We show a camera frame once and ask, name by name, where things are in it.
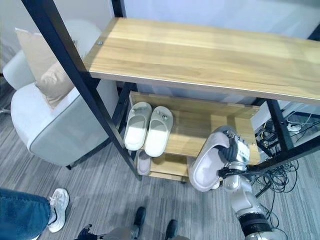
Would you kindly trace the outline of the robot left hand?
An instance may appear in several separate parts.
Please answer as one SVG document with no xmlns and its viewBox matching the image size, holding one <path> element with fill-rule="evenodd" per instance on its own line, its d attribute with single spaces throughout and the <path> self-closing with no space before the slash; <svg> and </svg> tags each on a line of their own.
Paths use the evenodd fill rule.
<svg viewBox="0 0 320 240">
<path fill-rule="evenodd" d="M 86 225 L 78 234 L 76 240 L 98 240 L 99 237 L 96 234 L 90 232 L 90 229 L 93 225 L 88 224 Z"/>
</svg>

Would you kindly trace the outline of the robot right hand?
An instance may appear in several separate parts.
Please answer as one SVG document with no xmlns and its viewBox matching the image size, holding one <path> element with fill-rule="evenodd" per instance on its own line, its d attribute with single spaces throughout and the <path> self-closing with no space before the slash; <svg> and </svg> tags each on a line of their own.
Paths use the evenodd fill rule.
<svg viewBox="0 0 320 240">
<path fill-rule="evenodd" d="M 227 146 L 218 145 L 218 154 L 224 162 L 238 162 L 245 167 L 250 160 L 250 149 L 247 142 L 236 132 L 234 128 L 228 125 L 218 127 L 215 133 L 222 133 L 228 138 Z"/>
</svg>

